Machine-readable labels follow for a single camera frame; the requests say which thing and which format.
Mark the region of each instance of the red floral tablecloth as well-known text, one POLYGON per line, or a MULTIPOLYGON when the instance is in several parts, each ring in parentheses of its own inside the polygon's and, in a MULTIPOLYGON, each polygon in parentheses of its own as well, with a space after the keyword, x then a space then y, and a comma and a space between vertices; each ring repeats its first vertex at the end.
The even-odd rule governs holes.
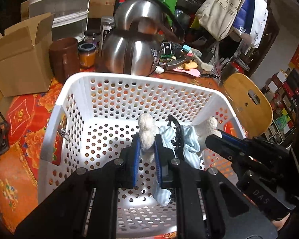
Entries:
MULTIPOLYGON (((211 78, 164 73, 155 77, 218 89, 211 78)), ((17 225, 37 206, 39 158, 46 125, 62 85, 52 80, 47 93, 17 96, 6 115, 10 149, 0 156, 0 212, 7 228, 17 225)), ((54 145, 54 163, 60 163, 61 139, 54 145)), ((175 238, 176 233, 162 235, 175 238)))

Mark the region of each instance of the brown cup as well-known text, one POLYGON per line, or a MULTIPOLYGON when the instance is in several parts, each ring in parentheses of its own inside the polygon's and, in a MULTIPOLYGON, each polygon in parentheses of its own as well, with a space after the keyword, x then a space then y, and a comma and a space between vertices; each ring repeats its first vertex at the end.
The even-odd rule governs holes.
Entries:
POLYGON ((49 47, 50 65, 55 78, 60 83, 73 74, 80 72, 80 62, 77 50, 77 39, 62 38, 49 47))

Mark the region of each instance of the white plush toy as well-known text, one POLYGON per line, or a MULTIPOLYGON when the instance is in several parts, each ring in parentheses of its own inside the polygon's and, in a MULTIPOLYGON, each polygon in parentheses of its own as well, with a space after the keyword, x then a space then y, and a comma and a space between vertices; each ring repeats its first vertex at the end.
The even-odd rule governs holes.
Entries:
POLYGON ((195 132, 198 136, 198 143, 201 147, 200 151, 197 152, 198 156, 201 156, 201 154, 203 153, 203 150, 205 150, 206 147, 206 138, 209 135, 216 135, 218 137, 222 137, 222 134, 216 130, 217 128, 217 119, 215 119, 214 117, 209 117, 207 120, 203 121, 202 123, 195 125, 195 132))
POLYGON ((140 127, 142 160, 150 164, 155 157, 153 144, 155 135, 158 134, 158 127, 149 113, 142 113, 138 117, 138 126, 140 127))

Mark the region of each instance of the spice jar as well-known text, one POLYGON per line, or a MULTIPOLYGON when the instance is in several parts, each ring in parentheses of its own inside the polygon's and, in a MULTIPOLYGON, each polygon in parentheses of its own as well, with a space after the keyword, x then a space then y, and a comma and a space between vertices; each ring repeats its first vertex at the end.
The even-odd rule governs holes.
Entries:
POLYGON ((82 68, 90 68, 94 65, 96 55, 96 45, 93 43, 83 43, 79 45, 79 58, 82 68))
POLYGON ((99 29, 88 29, 84 31, 84 42, 93 43, 96 45, 96 53, 99 53, 99 46, 101 41, 101 31, 99 29))

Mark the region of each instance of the wooden chair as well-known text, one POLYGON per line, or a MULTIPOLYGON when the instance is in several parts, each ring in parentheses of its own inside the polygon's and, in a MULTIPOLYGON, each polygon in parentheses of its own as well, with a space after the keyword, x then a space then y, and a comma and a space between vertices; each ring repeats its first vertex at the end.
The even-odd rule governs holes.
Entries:
POLYGON ((272 122, 273 112, 258 87, 242 73, 232 74, 223 85, 241 125, 248 131, 248 137, 264 133, 272 122))

